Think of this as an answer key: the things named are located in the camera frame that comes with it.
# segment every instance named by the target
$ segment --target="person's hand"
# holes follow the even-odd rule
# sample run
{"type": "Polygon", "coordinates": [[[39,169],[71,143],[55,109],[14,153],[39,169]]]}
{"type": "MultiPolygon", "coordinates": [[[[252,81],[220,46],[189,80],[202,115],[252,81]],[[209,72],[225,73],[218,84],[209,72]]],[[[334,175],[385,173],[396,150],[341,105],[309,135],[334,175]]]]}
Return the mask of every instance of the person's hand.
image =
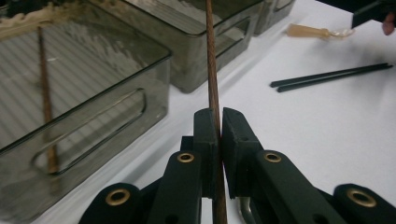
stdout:
{"type": "Polygon", "coordinates": [[[385,35],[391,35],[395,30],[394,21],[395,14],[393,12],[390,12],[385,20],[382,22],[382,30],[384,31],[385,35]]]}

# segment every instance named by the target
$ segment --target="clamp jaw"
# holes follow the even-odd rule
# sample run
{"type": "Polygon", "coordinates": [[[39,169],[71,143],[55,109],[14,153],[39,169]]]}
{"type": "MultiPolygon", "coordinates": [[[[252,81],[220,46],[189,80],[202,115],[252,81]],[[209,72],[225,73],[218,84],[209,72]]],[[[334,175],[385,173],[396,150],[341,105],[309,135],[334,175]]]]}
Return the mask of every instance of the clamp jaw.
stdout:
{"type": "Polygon", "coordinates": [[[353,13],[352,28],[369,20],[383,21],[390,12],[396,12],[396,0],[378,0],[353,13]]]}
{"type": "Polygon", "coordinates": [[[217,197],[218,156],[230,197],[249,198],[249,223],[396,223],[396,208],[367,188],[346,184],[330,195],[313,187],[287,156],[263,149],[239,111],[224,108],[219,143],[212,114],[195,113],[194,136],[182,137],[162,178],[141,190],[122,183],[103,189],[79,223],[201,223],[201,198],[217,197]]]}

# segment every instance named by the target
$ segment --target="white table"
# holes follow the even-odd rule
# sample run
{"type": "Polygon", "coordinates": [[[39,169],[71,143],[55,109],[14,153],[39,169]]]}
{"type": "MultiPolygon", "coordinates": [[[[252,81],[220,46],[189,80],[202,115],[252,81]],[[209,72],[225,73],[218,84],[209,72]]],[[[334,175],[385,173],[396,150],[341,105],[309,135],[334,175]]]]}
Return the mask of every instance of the white table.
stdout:
{"type": "MultiPolygon", "coordinates": [[[[290,15],[219,71],[219,101],[245,114],[266,149],[286,154],[319,189],[355,183],[396,205],[395,68],[278,93],[271,81],[375,63],[396,63],[396,34],[369,21],[344,40],[291,38],[290,23],[339,29],[351,14],[313,0],[297,0],[290,15]]],[[[163,175],[182,135],[192,135],[193,113],[208,105],[207,84],[191,94],[171,88],[169,114],[116,158],[55,204],[35,223],[78,223],[104,187],[127,182],[143,188],[163,175]]],[[[211,223],[204,200],[202,223],[211,223]]],[[[230,224],[242,223],[227,201],[230,224]]]]}

